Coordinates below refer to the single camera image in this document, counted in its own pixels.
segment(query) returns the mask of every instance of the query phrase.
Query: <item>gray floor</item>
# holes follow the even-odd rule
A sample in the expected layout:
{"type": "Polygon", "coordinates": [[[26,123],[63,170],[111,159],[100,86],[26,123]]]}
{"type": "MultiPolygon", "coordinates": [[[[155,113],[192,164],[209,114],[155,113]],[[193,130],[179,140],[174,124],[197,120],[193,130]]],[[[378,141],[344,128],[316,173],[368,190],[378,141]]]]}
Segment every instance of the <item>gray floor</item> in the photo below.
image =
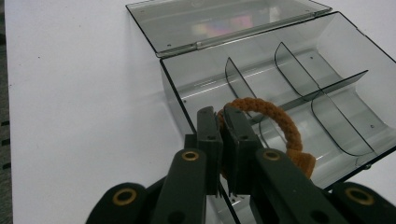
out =
{"type": "Polygon", "coordinates": [[[4,1],[0,0],[0,224],[12,223],[11,156],[4,1]]]}

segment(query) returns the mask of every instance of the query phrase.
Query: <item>white table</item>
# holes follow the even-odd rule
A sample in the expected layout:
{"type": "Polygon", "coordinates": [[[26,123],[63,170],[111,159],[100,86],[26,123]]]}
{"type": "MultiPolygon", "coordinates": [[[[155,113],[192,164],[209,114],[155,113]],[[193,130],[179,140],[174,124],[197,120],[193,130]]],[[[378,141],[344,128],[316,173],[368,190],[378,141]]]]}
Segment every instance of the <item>white table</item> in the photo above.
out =
{"type": "MultiPolygon", "coordinates": [[[[133,2],[6,0],[14,223],[83,223],[105,191],[151,185],[182,149],[133,2]]],[[[394,0],[318,2],[396,59],[394,0]]],[[[396,204],[394,161],[352,180],[396,204]]]]}

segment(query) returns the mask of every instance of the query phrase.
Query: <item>orange-brown cord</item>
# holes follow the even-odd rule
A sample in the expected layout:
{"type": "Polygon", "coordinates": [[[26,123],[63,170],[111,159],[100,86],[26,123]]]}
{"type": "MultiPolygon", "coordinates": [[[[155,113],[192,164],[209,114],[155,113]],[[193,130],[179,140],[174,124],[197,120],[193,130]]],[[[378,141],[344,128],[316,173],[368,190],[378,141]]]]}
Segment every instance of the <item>orange-brown cord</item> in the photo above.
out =
{"type": "MultiPolygon", "coordinates": [[[[285,113],[281,108],[276,105],[266,102],[263,99],[245,98],[235,99],[227,106],[236,107],[242,111],[254,111],[262,113],[265,116],[273,119],[279,128],[285,134],[287,140],[286,154],[300,169],[303,170],[305,175],[309,178],[314,171],[316,159],[311,154],[303,153],[303,144],[301,141],[300,133],[295,126],[293,120],[285,113]]],[[[224,117],[222,116],[222,110],[219,111],[218,117],[220,122],[220,128],[224,125],[224,117]]]]}

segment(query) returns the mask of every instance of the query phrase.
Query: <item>open box lid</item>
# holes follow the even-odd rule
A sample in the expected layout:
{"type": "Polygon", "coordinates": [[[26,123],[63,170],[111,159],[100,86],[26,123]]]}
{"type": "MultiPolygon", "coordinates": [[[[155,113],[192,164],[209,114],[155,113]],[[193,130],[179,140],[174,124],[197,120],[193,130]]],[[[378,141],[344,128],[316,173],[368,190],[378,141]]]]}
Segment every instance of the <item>open box lid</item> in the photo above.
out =
{"type": "Polygon", "coordinates": [[[332,10],[309,0],[155,0],[127,8],[160,58],[230,42],[332,10]]]}

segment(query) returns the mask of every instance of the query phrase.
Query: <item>brass ring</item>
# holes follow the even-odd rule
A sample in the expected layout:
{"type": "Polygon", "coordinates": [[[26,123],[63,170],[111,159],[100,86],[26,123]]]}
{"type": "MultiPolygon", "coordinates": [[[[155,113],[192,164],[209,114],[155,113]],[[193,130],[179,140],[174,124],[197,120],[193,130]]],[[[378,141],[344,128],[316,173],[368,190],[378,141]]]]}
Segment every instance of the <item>brass ring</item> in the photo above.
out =
{"type": "Polygon", "coordinates": [[[363,205],[372,205],[375,201],[373,195],[358,188],[346,189],[346,196],[355,203],[360,203],[363,205]]]}
{"type": "Polygon", "coordinates": [[[279,161],[280,159],[279,153],[275,151],[265,151],[262,156],[269,161],[279,161]]]}
{"type": "Polygon", "coordinates": [[[136,199],[136,196],[137,192],[134,189],[120,189],[119,191],[117,191],[117,193],[114,194],[113,203],[118,206],[124,206],[132,203],[136,199]],[[119,197],[122,193],[131,193],[131,196],[127,199],[120,199],[119,197]]]}
{"type": "Polygon", "coordinates": [[[185,161],[196,161],[199,158],[199,154],[194,152],[194,151],[187,151],[184,152],[181,157],[183,158],[183,160],[185,161]]]}

